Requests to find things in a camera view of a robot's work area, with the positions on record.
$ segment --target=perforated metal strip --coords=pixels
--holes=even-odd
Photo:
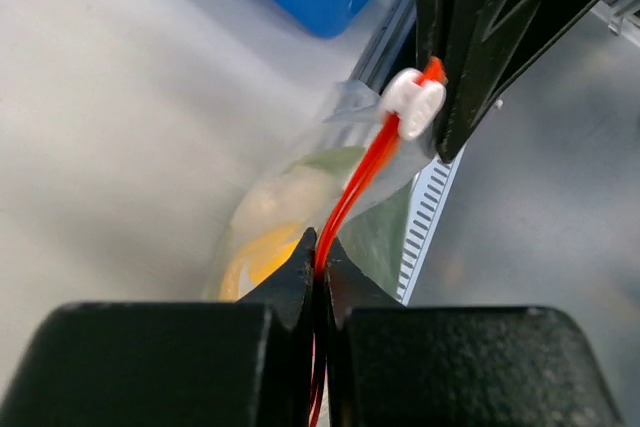
[[[413,184],[396,291],[396,299],[404,305],[409,303],[420,275],[463,153],[464,150],[449,165],[436,158],[417,175]]]

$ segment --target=red cord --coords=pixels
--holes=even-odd
[[[446,76],[444,67],[440,59],[431,58],[431,62],[422,75],[416,79],[418,85],[424,84],[428,80],[445,82]],[[382,129],[376,135],[364,157],[360,161],[358,168],[347,184],[342,197],[334,207],[327,223],[318,239],[315,255],[314,278],[318,285],[324,283],[324,274],[327,269],[327,259],[333,241],[338,235],[340,227],[347,217],[349,211],[362,195],[364,190],[371,184],[376,174],[380,172],[393,157],[400,145],[398,136],[398,126],[400,117],[396,113],[390,114],[384,122]],[[311,377],[311,414],[309,425],[316,427],[320,416],[322,405],[322,394],[324,391],[324,379],[326,373],[326,342],[324,333],[320,329],[314,329],[315,361]]]

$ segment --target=black mechanical part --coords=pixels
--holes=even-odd
[[[237,304],[56,310],[0,407],[2,427],[308,424],[315,234]]]
[[[436,148],[452,161],[489,107],[598,0],[416,0],[417,65],[440,57],[447,100]]]
[[[621,425],[583,333],[553,309],[354,309],[333,349],[336,426]]]

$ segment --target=white table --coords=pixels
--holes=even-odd
[[[388,5],[323,40],[271,0],[0,0],[0,392],[61,303],[197,298]]]

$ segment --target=plastic bag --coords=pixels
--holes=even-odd
[[[244,296],[289,258],[307,227],[322,228],[380,130],[379,100],[361,82],[339,84],[316,126],[274,159],[219,241],[207,299]],[[339,234],[352,260],[390,294],[397,284],[410,182],[432,158],[416,142],[403,142]]]

